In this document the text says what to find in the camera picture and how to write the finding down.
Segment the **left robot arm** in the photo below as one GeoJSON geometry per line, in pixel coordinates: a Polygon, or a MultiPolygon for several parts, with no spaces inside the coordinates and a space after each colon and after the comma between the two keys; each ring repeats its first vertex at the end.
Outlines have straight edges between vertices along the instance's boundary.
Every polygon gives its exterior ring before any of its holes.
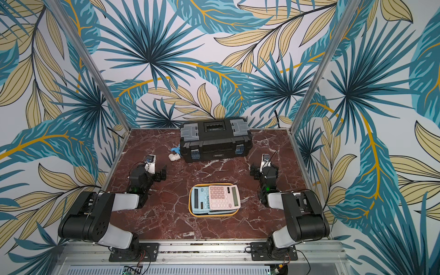
{"type": "Polygon", "coordinates": [[[124,193],[88,191],[80,194],[62,219],[58,236],[105,246],[111,252],[111,262],[155,262],[158,243],[141,243],[136,233],[118,228],[110,219],[113,212],[142,209],[153,183],[164,181],[166,177],[165,167],[152,174],[145,163],[131,172],[124,193]]]}

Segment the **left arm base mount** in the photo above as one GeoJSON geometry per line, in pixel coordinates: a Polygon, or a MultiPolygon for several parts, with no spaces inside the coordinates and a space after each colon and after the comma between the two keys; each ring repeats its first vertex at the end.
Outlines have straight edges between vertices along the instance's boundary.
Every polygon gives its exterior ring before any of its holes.
{"type": "Polygon", "coordinates": [[[157,260],[159,243],[139,243],[128,249],[112,249],[109,262],[155,262],[157,260]]]}

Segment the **yellow plastic tray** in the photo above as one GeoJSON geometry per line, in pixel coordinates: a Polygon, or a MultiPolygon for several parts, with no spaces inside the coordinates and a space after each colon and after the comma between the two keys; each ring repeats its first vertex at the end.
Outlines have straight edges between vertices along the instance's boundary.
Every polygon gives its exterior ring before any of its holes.
{"type": "MultiPolygon", "coordinates": [[[[194,187],[209,187],[210,185],[233,185],[233,184],[231,184],[231,183],[204,183],[204,184],[196,184],[194,187]]],[[[210,212],[206,215],[195,215],[191,211],[190,206],[191,206],[191,190],[190,190],[188,210],[189,210],[190,214],[193,215],[194,217],[198,217],[198,218],[231,217],[231,216],[237,214],[237,212],[239,211],[239,209],[237,209],[237,210],[217,210],[217,211],[210,210],[210,212]]]]}

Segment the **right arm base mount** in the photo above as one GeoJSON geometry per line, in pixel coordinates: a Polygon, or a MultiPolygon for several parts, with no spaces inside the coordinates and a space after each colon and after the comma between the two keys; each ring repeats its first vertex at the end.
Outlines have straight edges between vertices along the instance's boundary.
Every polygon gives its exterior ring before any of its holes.
{"type": "Polygon", "coordinates": [[[298,256],[293,247],[277,248],[269,242],[251,242],[250,253],[253,261],[296,261],[298,256]]]}

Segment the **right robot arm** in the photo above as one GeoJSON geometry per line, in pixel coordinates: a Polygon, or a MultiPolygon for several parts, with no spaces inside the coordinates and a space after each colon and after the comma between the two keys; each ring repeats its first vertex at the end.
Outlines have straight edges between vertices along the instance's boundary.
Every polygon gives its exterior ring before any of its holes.
{"type": "Polygon", "coordinates": [[[295,245],[329,236],[330,226],[314,191],[280,192],[276,186],[278,167],[271,163],[260,167],[252,165],[250,175],[260,182],[260,202],[265,207],[282,210],[286,221],[286,225],[272,232],[265,242],[250,244],[254,261],[281,261],[286,256],[297,259],[293,253],[295,245]]]}

